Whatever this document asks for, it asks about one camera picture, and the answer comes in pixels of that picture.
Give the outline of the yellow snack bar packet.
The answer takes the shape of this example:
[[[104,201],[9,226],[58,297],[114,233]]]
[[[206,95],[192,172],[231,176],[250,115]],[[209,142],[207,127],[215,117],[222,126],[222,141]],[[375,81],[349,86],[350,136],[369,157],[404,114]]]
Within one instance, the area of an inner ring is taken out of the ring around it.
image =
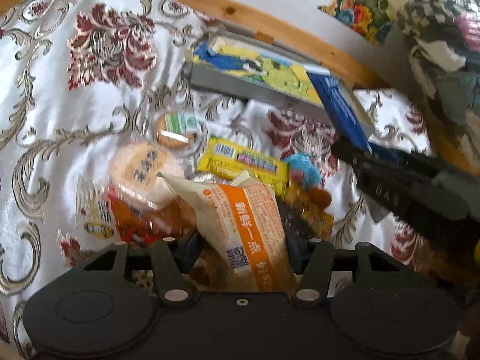
[[[246,171],[268,185],[277,196],[286,191],[289,182],[287,163],[217,137],[209,139],[197,171],[210,172],[226,180],[233,180],[240,172]]]

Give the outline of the orange white bread packet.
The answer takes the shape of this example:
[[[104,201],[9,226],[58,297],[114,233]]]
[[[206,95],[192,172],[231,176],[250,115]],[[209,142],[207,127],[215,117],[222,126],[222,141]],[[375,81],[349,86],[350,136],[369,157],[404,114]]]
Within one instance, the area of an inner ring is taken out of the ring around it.
[[[210,287],[226,292],[292,293],[297,284],[272,189],[246,171],[228,184],[200,183],[163,173],[180,207],[195,217],[211,252]]]

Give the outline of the torn flower drawing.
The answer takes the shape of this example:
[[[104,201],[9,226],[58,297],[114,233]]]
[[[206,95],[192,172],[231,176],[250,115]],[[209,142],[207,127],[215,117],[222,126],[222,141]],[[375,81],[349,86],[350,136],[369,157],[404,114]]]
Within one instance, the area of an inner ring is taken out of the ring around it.
[[[317,9],[375,45],[385,43],[394,23],[388,0],[332,0]]]

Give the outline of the grey tray with drawing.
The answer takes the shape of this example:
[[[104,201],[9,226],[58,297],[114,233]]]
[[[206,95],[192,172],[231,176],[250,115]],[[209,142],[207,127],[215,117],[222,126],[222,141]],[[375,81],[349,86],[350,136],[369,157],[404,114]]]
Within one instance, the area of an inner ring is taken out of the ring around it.
[[[307,72],[339,80],[339,88],[366,137],[374,125],[352,90],[328,68],[281,47],[219,30],[185,53],[192,86],[235,98],[253,99],[332,125]]]

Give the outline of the round rice cracker packet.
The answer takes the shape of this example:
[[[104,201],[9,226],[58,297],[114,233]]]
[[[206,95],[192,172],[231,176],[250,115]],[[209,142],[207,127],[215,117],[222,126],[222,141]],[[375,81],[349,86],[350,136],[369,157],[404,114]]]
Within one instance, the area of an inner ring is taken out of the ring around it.
[[[181,163],[164,146],[134,141],[120,147],[108,164],[114,194],[137,207],[159,210],[173,193],[159,173],[185,177]]]

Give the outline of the blue white biscuit box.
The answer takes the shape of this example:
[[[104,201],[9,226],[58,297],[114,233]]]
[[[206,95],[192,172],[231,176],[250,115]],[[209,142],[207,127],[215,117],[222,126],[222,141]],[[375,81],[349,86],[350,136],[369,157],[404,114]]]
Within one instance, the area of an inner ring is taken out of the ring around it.
[[[307,72],[307,76],[319,95],[336,132],[354,147],[371,153],[371,146],[360,126],[360,121],[340,91],[339,80],[330,75],[315,72]]]

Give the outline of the floral satin sofa cover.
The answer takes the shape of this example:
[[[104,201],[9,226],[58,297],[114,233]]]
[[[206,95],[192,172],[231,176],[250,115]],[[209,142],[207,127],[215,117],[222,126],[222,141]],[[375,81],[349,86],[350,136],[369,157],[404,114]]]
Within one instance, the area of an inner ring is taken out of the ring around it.
[[[176,0],[20,0],[1,16],[1,357],[30,359],[26,301],[117,239],[87,228],[107,164],[151,114],[194,111],[199,142],[211,137],[275,158],[305,153],[333,196],[333,242],[372,242],[418,272],[437,258],[396,217],[374,223],[352,170],[335,158],[335,133],[306,116],[255,100],[191,88],[185,52],[217,30],[209,16]]]

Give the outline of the gold candy packet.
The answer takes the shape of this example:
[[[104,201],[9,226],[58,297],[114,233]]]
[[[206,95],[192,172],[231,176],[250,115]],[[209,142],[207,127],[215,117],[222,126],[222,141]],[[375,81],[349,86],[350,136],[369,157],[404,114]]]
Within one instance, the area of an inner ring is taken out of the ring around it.
[[[332,203],[329,192],[318,187],[304,189],[300,184],[291,181],[282,199],[299,214],[317,238],[329,240],[335,221],[335,217],[326,212]]]

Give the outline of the light blue snack packet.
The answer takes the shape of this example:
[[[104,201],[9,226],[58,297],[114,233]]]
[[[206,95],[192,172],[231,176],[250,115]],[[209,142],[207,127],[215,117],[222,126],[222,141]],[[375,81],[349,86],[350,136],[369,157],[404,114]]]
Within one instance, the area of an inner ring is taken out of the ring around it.
[[[284,159],[289,168],[289,180],[305,190],[317,187],[322,181],[320,171],[307,154],[296,153]]]

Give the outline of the red clear snack packet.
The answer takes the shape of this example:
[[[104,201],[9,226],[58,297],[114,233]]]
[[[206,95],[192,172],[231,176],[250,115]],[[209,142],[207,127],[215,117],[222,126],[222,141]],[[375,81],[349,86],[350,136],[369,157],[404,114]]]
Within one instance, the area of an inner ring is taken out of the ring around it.
[[[177,200],[164,208],[140,208],[105,187],[83,177],[76,186],[76,222],[90,236],[144,247],[166,237],[180,239],[196,229],[196,218],[181,210]]]

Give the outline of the dark dried snack packet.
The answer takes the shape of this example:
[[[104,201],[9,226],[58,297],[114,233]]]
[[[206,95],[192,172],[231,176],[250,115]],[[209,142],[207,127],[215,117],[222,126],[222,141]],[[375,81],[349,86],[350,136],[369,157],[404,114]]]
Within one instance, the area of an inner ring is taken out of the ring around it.
[[[304,240],[317,237],[312,227],[301,218],[301,215],[296,210],[294,210],[279,197],[277,197],[276,200],[277,208],[281,216],[282,226],[285,230]]]

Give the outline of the plastic bag of clothes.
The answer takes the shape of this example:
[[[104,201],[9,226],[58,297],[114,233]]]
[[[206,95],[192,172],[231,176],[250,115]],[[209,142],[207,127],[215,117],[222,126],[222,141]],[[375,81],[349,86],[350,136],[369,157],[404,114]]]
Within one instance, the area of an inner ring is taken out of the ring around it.
[[[432,113],[478,172],[479,0],[386,1]]]

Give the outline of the round biscuit green label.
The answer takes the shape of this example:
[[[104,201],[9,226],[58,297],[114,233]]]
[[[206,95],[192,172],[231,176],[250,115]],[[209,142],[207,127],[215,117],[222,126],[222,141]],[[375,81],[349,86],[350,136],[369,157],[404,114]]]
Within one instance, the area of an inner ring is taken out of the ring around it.
[[[199,133],[193,111],[171,111],[159,116],[154,125],[154,137],[169,149],[182,149],[191,145]]]

